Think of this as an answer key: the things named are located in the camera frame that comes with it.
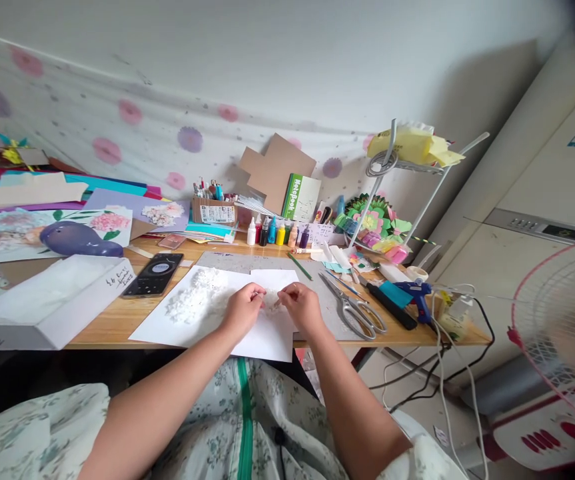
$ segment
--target hot glue gun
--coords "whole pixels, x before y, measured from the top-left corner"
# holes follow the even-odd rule
[[[414,301],[418,307],[418,322],[427,325],[432,323],[432,315],[425,302],[425,295],[432,293],[432,286],[425,282],[396,282],[394,285],[414,297]]]

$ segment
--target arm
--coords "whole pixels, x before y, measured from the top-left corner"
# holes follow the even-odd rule
[[[352,480],[375,479],[411,443],[327,329],[318,295],[293,283],[279,297],[314,354],[338,457]]]
[[[256,322],[265,293],[255,283],[243,287],[229,299],[218,329],[110,401],[79,480],[137,480],[151,468],[207,383]]]

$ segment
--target gray cutting mat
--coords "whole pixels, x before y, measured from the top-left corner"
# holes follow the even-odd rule
[[[237,255],[235,253],[223,252],[204,252],[195,265],[235,271],[238,273],[249,273],[250,270],[257,269],[294,270],[301,282],[318,293],[322,319],[327,325],[327,328],[329,328],[334,334],[336,340],[363,340],[356,335],[356,333],[352,332],[338,316],[340,302],[336,295],[332,293],[318,275],[321,272],[327,275],[325,273],[325,266],[321,262],[313,260],[298,260],[298,262],[300,262],[303,268],[307,270],[314,281],[309,281],[309,279],[305,277],[304,273],[300,271],[296,264],[289,258]],[[295,333],[294,338],[302,339],[300,333]]]

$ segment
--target green zipper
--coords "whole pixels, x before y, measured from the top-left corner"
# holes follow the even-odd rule
[[[252,432],[252,402],[249,393],[249,378],[245,359],[238,358],[239,380],[241,381],[241,398],[243,400],[243,434],[241,435],[241,453],[239,455],[239,480],[252,477],[252,454],[254,434]]]

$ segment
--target table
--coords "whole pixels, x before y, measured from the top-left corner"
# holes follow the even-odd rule
[[[235,243],[237,245],[209,245],[207,243],[198,244],[186,240],[175,253],[183,253],[184,259],[196,262],[205,251],[222,251],[229,253],[238,253],[243,255],[263,255],[265,257],[286,257],[290,250],[286,245],[276,246],[267,245],[260,247],[254,245],[248,246],[245,243],[247,235],[238,233]],[[142,248],[149,253],[155,254],[165,250],[157,246],[159,240],[147,239],[140,237],[132,242],[136,247]],[[137,274],[149,261],[148,258],[125,249],[125,256],[129,259]],[[295,255],[296,258],[308,259],[309,255]],[[165,290],[165,295],[185,276],[188,269],[178,268],[172,278],[172,281]],[[381,278],[380,273],[370,272],[364,275],[368,279]],[[362,285],[352,285],[353,288],[364,293],[369,297],[370,294]],[[174,348],[168,345],[159,345],[157,343],[145,343],[129,340],[132,332],[141,324],[147,315],[159,304],[163,297],[149,299],[122,299],[114,300],[98,317],[82,330],[65,348],[66,349],[154,349],[154,348]],[[367,359],[379,347],[435,347],[436,334],[426,326],[419,325],[412,331],[405,330],[398,321],[377,301],[370,302],[375,310],[378,311],[384,322],[387,324],[387,333],[377,335],[376,340],[355,340],[340,342],[343,347],[361,347],[354,361],[352,362],[357,369],[360,369]],[[487,345],[490,338],[476,327],[470,329],[468,335],[459,342],[459,345]],[[304,341],[295,341],[295,348],[306,347]]]

